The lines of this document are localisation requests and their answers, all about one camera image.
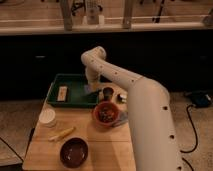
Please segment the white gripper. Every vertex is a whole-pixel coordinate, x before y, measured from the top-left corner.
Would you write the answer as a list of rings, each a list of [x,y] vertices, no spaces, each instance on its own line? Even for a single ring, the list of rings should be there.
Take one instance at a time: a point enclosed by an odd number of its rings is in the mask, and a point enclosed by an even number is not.
[[[96,87],[99,84],[100,81],[100,74],[93,69],[87,67],[85,69],[85,75],[88,81],[88,84],[91,87]]]

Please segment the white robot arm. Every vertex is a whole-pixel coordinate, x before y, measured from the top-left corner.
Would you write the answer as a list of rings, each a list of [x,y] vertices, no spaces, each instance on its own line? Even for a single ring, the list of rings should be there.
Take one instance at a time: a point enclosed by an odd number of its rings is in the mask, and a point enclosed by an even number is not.
[[[184,171],[168,90],[159,82],[106,61],[97,46],[81,55],[90,85],[104,76],[127,92],[136,171]]]

